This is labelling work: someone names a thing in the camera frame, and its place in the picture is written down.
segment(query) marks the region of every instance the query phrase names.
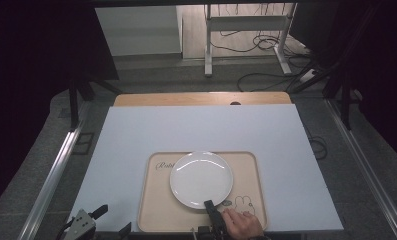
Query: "white tabletop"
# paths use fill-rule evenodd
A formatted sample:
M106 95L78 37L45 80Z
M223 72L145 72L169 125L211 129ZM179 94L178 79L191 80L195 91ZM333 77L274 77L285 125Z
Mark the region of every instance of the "white tabletop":
M139 231L151 155L201 150L255 155L266 231L343 229L293 104L110 108L70 216L108 204L97 231Z

